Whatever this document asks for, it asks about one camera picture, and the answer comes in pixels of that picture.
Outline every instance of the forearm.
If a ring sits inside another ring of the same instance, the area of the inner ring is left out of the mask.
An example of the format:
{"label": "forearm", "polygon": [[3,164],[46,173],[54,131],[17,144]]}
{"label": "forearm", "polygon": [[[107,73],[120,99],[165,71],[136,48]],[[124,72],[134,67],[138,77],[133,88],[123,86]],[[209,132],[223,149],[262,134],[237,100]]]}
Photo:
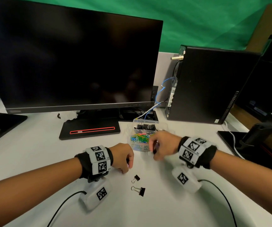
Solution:
{"label": "forearm", "polygon": [[210,167],[272,214],[272,170],[218,150]]}
{"label": "forearm", "polygon": [[78,158],[0,181],[0,226],[27,212],[81,176]]}

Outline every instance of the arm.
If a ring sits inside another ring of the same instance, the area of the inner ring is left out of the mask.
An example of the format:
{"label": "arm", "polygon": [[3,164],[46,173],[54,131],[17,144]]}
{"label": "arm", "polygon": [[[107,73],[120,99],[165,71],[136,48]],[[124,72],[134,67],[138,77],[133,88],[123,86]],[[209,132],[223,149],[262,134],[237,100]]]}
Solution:
{"label": "arm", "polygon": [[[126,158],[133,167],[134,153],[128,144],[110,147],[115,168],[128,171]],[[24,214],[61,188],[77,180],[82,173],[78,158],[38,168],[0,181],[0,226]]]}
{"label": "arm", "polygon": [[[168,132],[157,132],[149,140],[153,151],[158,140],[159,149],[155,160],[177,153],[181,137]],[[239,157],[217,150],[210,159],[210,169],[224,177],[241,192],[272,214],[272,170]]]}

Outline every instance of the red stripe on monitor base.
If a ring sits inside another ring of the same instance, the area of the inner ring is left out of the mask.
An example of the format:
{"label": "red stripe on monitor base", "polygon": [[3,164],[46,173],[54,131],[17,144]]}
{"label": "red stripe on monitor base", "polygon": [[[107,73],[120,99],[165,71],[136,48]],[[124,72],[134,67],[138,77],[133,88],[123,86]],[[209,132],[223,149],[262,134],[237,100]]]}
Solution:
{"label": "red stripe on monitor base", "polygon": [[110,131],[110,130],[115,130],[115,127],[111,126],[111,127],[102,127],[102,128],[93,128],[93,129],[86,129],[86,130],[70,131],[70,135],[88,133],[88,132]]}

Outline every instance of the clear plastic box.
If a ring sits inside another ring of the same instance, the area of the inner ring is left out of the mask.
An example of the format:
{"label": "clear plastic box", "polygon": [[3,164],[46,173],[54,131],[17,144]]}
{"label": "clear plastic box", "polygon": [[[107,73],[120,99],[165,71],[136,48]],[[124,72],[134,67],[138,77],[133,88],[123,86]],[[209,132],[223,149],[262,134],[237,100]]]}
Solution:
{"label": "clear plastic box", "polygon": [[166,123],[164,122],[159,122],[159,121],[153,121],[153,120],[144,120],[144,119],[134,119],[132,125],[128,128],[128,144],[130,144],[130,146],[132,147],[133,150],[136,151],[142,151],[142,152],[146,152],[149,151],[149,144],[148,143],[139,143],[139,142],[133,142],[131,140],[131,137],[135,134],[138,133],[145,133],[145,134],[154,134],[156,133],[156,131],[151,131],[151,130],[143,130],[143,129],[135,129],[135,127],[137,127],[137,125],[155,125],[157,130],[165,130],[168,131],[168,126]]}

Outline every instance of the hand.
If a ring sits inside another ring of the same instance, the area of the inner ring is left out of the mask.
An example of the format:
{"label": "hand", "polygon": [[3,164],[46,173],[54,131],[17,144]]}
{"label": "hand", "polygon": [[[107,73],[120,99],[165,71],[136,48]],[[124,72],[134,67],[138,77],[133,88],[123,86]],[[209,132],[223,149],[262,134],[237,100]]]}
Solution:
{"label": "hand", "polygon": [[178,152],[178,146],[181,137],[173,135],[167,131],[158,131],[149,138],[149,150],[153,151],[154,143],[159,142],[159,149],[154,154],[154,160],[163,160],[164,156],[172,155]]}
{"label": "hand", "polygon": [[121,169],[122,173],[125,174],[133,167],[134,152],[129,144],[119,143],[109,148],[113,154],[112,167]]}

